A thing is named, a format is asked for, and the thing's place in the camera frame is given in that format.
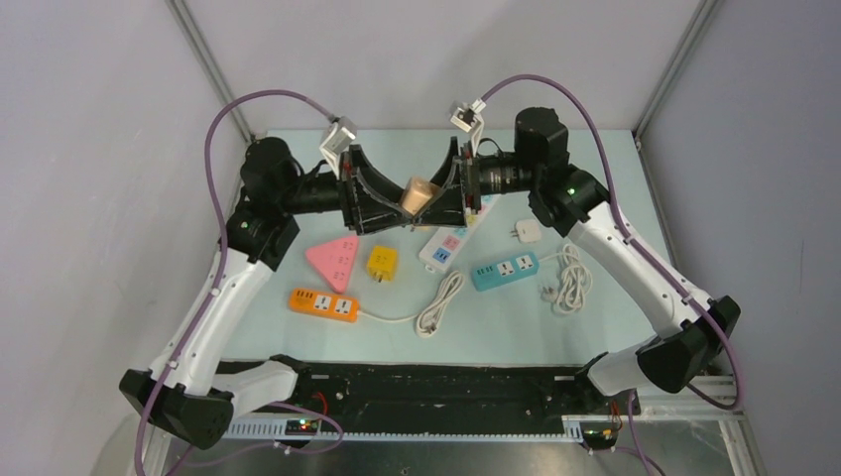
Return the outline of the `teal power strip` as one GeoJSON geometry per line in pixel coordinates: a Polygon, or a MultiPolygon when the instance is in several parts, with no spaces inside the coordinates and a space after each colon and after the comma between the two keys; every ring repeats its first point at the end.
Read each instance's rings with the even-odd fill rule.
{"type": "Polygon", "coordinates": [[[533,252],[485,264],[470,273],[477,292],[487,292],[535,276],[540,270],[540,259],[533,252]]]}

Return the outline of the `pink triangular power socket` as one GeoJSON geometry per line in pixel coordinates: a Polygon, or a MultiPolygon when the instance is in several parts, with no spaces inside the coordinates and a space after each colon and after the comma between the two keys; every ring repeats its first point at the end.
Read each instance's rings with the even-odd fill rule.
{"type": "Polygon", "coordinates": [[[344,294],[350,279],[359,248],[359,237],[349,235],[312,246],[304,256],[309,265],[336,293],[344,294]]]}

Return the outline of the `aluminium frame post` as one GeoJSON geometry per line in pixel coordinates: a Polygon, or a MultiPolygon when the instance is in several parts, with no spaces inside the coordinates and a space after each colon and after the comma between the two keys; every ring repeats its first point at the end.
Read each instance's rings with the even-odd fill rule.
{"type": "Polygon", "coordinates": [[[188,2],[184,0],[166,0],[165,4],[168,6],[186,44],[191,49],[219,103],[225,106],[232,102],[236,96],[188,2]]]}
{"type": "Polygon", "coordinates": [[[702,0],[696,5],[633,129],[635,138],[642,139],[646,135],[722,4],[721,0],[702,0]]]}

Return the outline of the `orange power strip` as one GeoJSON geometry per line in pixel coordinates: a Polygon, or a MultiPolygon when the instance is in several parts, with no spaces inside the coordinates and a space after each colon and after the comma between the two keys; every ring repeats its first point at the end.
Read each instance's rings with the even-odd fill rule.
{"type": "Polygon", "coordinates": [[[356,322],[359,312],[356,298],[303,288],[292,290],[288,307],[293,312],[348,323],[356,322]]]}

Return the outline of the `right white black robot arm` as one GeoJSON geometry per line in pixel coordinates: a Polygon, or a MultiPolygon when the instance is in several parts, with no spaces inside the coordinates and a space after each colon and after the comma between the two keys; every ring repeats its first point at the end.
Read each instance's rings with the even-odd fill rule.
{"type": "Polygon", "coordinates": [[[551,108],[530,107],[515,117],[514,148],[482,155],[484,102],[456,102],[450,121],[467,133],[452,142],[433,183],[439,192],[416,215],[417,225],[446,230],[463,244],[483,200],[524,191],[538,222],[595,259],[648,319],[655,337],[595,358],[578,375],[579,406],[601,414],[616,394],[651,384],[676,394],[721,351],[741,313],[730,297],[713,298],[658,255],[620,209],[611,188],[574,165],[569,131],[551,108]]]}

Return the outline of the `beige cube socket adapter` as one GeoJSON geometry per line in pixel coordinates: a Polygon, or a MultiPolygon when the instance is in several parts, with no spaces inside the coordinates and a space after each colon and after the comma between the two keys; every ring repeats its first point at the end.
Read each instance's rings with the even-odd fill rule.
{"type": "Polygon", "coordinates": [[[440,187],[431,181],[411,177],[404,189],[400,207],[410,215],[417,215],[426,204],[440,191],[440,187]]]}

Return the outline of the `left circuit board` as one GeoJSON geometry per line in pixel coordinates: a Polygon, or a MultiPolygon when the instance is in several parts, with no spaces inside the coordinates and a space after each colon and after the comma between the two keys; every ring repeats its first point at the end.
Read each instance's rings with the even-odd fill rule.
{"type": "Polygon", "coordinates": [[[284,436],[316,436],[320,431],[319,418],[290,418],[284,425],[284,436]]]}

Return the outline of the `yellow cube socket adapter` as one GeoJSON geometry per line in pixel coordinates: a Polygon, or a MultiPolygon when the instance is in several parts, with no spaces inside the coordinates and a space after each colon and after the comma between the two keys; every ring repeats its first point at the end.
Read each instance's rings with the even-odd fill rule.
{"type": "Polygon", "coordinates": [[[391,282],[396,275],[399,253],[395,248],[375,245],[366,263],[367,274],[376,282],[391,282]]]}

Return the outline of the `right aluminium frame post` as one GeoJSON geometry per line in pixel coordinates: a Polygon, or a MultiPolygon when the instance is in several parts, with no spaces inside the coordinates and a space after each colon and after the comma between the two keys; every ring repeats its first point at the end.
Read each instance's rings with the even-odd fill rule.
{"type": "Polygon", "coordinates": [[[722,4],[721,0],[702,0],[696,5],[633,129],[635,138],[642,139],[646,135],[722,4]]]}

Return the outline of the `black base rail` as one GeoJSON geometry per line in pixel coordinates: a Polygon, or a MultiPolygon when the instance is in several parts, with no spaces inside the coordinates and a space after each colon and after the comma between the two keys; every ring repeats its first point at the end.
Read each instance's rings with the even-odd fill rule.
{"type": "Polygon", "coordinates": [[[624,391],[599,397],[579,390],[569,366],[306,362],[287,355],[273,361],[298,379],[288,401],[325,411],[346,434],[405,436],[549,436],[565,418],[639,416],[624,391]]]}

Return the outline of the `white multicolour power strip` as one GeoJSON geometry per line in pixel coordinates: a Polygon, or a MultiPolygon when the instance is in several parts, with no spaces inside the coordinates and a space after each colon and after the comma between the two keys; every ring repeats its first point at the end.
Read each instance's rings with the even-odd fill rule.
{"type": "Polygon", "coordinates": [[[418,259],[424,268],[431,273],[447,274],[499,198],[499,195],[482,197],[481,209],[467,216],[464,227],[439,227],[419,251],[418,259]]]}

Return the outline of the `left aluminium frame post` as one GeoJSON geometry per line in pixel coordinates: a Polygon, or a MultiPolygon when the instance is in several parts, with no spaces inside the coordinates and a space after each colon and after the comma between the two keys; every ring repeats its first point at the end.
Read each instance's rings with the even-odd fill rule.
{"type": "Polygon", "coordinates": [[[166,0],[165,4],[168,6],[186,44],[191,49],[219,103],[225,106],[232,102],[236,96],[188,2],[184,0],[166,0]]]}

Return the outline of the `small white plug adapter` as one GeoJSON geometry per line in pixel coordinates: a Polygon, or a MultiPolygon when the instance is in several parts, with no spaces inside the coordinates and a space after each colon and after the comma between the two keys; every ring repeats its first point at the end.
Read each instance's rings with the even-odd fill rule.
{"type": "Polygon", "coordinates": [[[512,230],[512,236],[521,244],[537,243],[542,238],[541,225],[533,218],[518,220],[512,230]]]}

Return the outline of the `circuit board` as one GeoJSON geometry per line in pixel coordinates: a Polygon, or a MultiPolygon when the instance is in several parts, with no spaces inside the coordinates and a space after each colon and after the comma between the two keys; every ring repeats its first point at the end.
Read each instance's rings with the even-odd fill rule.
{"type": "Polygon", "coordinates": [[[319,418],[290,418],[284,425],[284,436],[316,436],[320,431],[319,418]]]}
{"type": "Polygon", "coordinates": [[[583,428],[581,446],[588,452],[612,451],[619,431],[612,428],[583,428]]]}

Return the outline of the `right circuit board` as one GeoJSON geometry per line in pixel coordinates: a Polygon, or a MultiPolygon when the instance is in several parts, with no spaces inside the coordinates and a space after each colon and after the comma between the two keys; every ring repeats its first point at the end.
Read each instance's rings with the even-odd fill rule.
{"type": "Polygon", "coordinates": [[[588,452],[612,451],[619,431],[612,428],[583,428],[581,446],[588,452]]]}

